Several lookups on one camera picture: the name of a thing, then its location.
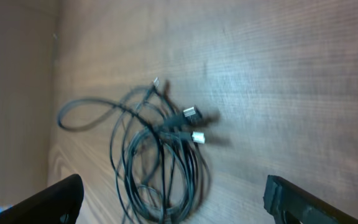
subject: metal usb plug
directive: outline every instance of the metal usb plug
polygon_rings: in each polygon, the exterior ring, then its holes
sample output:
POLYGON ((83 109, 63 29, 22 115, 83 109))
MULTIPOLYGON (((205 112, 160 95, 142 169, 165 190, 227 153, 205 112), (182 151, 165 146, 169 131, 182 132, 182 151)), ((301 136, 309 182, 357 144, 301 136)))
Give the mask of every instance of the metal usb plug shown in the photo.
POLYGON ((154 79, 154 81, 153 81, 153 85, 154 85, 154 87, 158 87, 159 86, 159 84, 160 84, 160 80, 158 79, 158 77, 155 77, 155 79, 154 79))
POLYGON ((191 138, 193 139, 193 142, 197 142, 201 144, 205 143, 204 133, 199 133, 194 131, 193 134, 191 135, 191 138))
POLYGON ((183 111, 183 115, 185 116, 188 123, 191 125, 199 123, 203 119, 203 115, 201 115, 200 111, 195 106, 185 109, 183 111))

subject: black cable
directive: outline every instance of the black cable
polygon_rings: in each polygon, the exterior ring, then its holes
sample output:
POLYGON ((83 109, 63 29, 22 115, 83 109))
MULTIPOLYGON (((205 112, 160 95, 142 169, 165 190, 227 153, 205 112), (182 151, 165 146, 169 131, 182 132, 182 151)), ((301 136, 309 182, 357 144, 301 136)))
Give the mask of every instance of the black cable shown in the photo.
POLYGON ((161 95, 154 85, 152 86, 139 86, 125 95, 120 102, 114 102, 102 98, 83 98, 80 100, 73 100, 67 103, 59 112, 57 116, 57 123, 59 127, 67 131, 86 131, 89 130, 101 122, 105 121, 115 112, 121 110, 122 113, 118 117, 116 124, 113 127, 110 144, 109 144, 109 156, 111 166, 116 175, 116 189, 117 196, 124 211, 124 217, 122 222, 129 220, 131 223, 134 220, 129 215, 129 209, 132 210, 134 217, 137 222, 152 221, 158 223, 172 222, 179 223, 183 221, 191 212, 191 209, 197 203, 195 202, 196 193, 200 185, 199 181, 203 179, 202 168, 199 171, 198 164, 202 163, 206 165, 201 157, 198 145, 191 141, 190 133, 183 133, 181 131, 182 125, 189 125, 193 122, 195 115, 191 114, 193 119, 186 119, 183 113, 175 111, 173 105, 161 95), (127 105, 127 102, 135 95, 144 94, 141 102, 127 105), (168 111, 161 110, 158 106, 150 103, 151 97, 156 96, 160 99, 163 105, 168 108, 168 111), (97 105, 108 105, 111 107, 109 111, 101 115, 94 121, 79 127, 70 127, 62 123, 63 117, 72 109, 81 105, 97 104, 97 105), (139 115, 143 108, 148 108, 151 111, 156 112, 163 119, 161 124, 151 124, 145 118, 139 115), (114 164, 112 158, 113 143, 116 137, 116 133, 120 125, 124 122, 125 116, 131 116, 127 122, 126 130, 121 144, 121 158, 117 163, 114 164), (137 119, 143 129, 139 130, 133 135, 131 141, 126 146, 126 139, 129 137, 129 130, 133 124, 134 118, 137 119), (146 174, 140 182, 136 182, 132 173, 132 167, 134 166, 134 158, 139 156, 142 151, 139 150, 139 146, 147 142, 149 139, 153 139, 153 145, 156 150, 156 158, 152 166, 152 170, 146 174), (170 175, 168 180, 168 190, 166 190, 165 183, 165 154, 171 155, 170 164, 170 175), (170 203, 170 196, 172 192, 172 182, 175 173, 175 165, 179 167, 180 173, 183 176, 184 193, 181 200, 172 205, 170 203), (161 183, 162 186, 156 189, 151 186, 150 180, 157 175, 158 168, 161 168, 161 183), (124 175, 120 175, 119 172, 124 169, 124 175), (124 182, 127 205, 124 201, 119 190, 118 180, 124 182), (149 200, 154 202, 154 198, 160 201, 160 206, 155 204, 146 203, 145 200, 140 196, 140 191, 146 190, 149 196, 149 200))

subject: black device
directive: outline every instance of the black device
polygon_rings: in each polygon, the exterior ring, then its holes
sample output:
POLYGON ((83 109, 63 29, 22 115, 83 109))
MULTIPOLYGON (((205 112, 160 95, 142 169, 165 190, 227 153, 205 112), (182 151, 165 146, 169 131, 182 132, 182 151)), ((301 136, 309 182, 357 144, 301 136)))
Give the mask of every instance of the black device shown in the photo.
POLYGON ((276 224, 358 224, 336 209, 282 177, 267 177, 264 208, 276 224))
POLYGON ((73 174, 0 213, 0 224, 74 224, 84 198, 82 179, 73 174))

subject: wood grain surface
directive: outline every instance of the wood grain surface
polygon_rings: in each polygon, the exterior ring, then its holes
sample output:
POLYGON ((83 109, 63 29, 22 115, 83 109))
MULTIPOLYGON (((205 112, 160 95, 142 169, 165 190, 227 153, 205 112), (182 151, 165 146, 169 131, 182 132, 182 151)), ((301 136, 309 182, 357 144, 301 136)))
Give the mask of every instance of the wood grain surface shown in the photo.
MULTIPOLYGON (((177 105, 219 112, 201 147, 211 191, 190 223, 273 223, 268 174, 358 218, 358 1, 65 0, 54 65, 54 114, 81 96, 119 100, 155 77, 177 105)), ((113 119, 84 133, 52 125, 48 184, 82 176, 78 223, 121 222, 113 119)))

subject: tangled cable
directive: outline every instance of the tangled cable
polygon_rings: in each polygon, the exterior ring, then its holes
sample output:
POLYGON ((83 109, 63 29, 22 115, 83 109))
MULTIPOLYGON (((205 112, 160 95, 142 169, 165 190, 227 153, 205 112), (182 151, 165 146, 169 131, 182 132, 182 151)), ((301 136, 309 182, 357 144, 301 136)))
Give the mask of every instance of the tangled cable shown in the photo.
POLYGON ((57 116, 59 127, 66 131, 78 132, 89 130, 106 120, 116 111, 122 111, 112 130, 109 144, 109 156, 112 168, 116 175, 117 196, 124 211, 124 216, 122 218, 123 223, 125 223, 126 220, 129 220, 131 223, 134 222, 134 219, 131 218, 129 214, 129 210, 132 210, 135 220, 138 223, 142 223, 142 221, 179 223, 201 203, 202 199, 204 182, 203 173, 204 170, 206 170, 208 174, 208 167, 201 157, 197 143, 204 143, 204 134, 184 132, 181 129, 182 126, 194 126, 201 122, 201 113, 194 107, 183 112, 178 112, 166 97, 157 91, 157 85, 158 79, 156 79, 150 86, 138 86, 126 94, 119 102, 102 98, 73 100, 64 105, 57 116), (140 94, 144 94, 140 102, 127 105, 131 98, 140 94), (162 108, 151 104, 150 99, 153 96, 158 97, 162 104, 168 109, 163 110, 162 108), (107 105, 110 106, 111 109, 94 121, 83 126, 70 127, 62 123, 63 117, 70 110, 88 104, 107 105), (163 119, 163 122, 160 124, 151 124, 148 122, 145 118, 139 115, 143 108, 148 108, 151 111, 156 112, 156 114, 163 119), (131 117, 127 122, 124 137, 122 139, 121 158, 115 165, 112 156, 113 143, 120 124, 124 123, 126 115, 130 115, 131 117), (129 144, 125 144, 130 137, 129 130, 133 124, 134 118, 137 119, 144 128, 133 135, 129 144), (141 178, 135 178, 132 170, 135 165, 134 159, 142 154, 142 151, 145 149, 141 146, 146 143, 154 146, 153 148, 156 150, 156 157, 151 171, 141 178), (171 155, 168 184, 165 182, 164 169, 166 154, 171 155), (170 196, 172 192, 175 165, 179 167, 180 173, 183 176, 184 191, 180 201, 173 205, 170 201, 170 196), (161 167, 162 184, 158 189, 155 186, 152 186, 150 180, 157 175, 159 167, 161 167), (119 173, 121 169, 124 170, 123 175, 119 173), (119 180, 124 183, 127 195, 127 205, 124 204, 120 193, 119 180), (146 190, 149 202, 146 202, 146 200, 142 198, 140 193, 142 190, 146 190))

